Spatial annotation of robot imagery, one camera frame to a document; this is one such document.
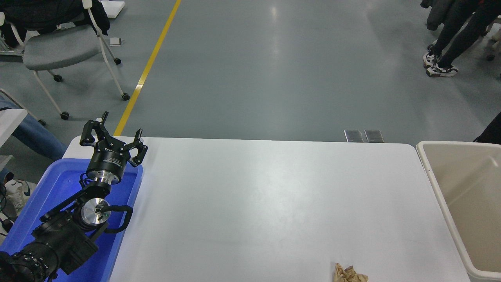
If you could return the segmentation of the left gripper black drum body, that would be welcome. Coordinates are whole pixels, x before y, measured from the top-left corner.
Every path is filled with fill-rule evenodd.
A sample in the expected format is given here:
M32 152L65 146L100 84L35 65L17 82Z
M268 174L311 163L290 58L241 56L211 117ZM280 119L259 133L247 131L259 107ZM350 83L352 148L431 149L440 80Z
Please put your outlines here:
M105 142L95 144L94 153L86 170L88 177L95 177L98 171L106 171L116 178L122 178L127 162L131 158L129 152L115 152Z

